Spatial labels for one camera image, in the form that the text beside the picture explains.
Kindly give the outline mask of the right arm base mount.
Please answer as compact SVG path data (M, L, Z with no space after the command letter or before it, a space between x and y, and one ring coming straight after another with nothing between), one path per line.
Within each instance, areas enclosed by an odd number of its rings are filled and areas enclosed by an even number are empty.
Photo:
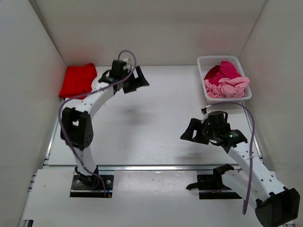
M197 175L197 182L186 187L187 190L198 189L200 200L230 200L241 197L229 187L223 185L214 175Z

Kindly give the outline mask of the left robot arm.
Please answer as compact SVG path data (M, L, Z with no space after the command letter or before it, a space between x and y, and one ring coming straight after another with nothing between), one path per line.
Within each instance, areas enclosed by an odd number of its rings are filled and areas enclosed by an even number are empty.
M102 181L90 150L94 138L92 118L119 90L130 93L148 85L140 66L116 60L97 82L91 83L90 92L75 96L81 99L80 103L74 107L60 106L61 139L70 147L77 163L75 172L88 188Z

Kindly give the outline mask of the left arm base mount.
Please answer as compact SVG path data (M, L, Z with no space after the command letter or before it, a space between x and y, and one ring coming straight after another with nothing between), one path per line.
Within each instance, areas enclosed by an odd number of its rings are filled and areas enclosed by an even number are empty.
M114 186L114 172L106 171L101 175L105 186L100 179L93 183L85 183L84 180L74 173L71 182L70 197L72 198L112 198Z

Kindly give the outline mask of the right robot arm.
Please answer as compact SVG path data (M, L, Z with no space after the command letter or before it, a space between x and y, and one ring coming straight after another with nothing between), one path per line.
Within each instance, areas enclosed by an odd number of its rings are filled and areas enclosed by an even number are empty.
M225 187L235 191L250 205L264 227L279 227L298 217L300 194L282 184L250 150L247 138L240 130L233 130L223 111L207 113L202 120L192 118L181 135L182 140L221 147L240 166L230 164L213 169L212 175L189 184L187 190L213 192Z

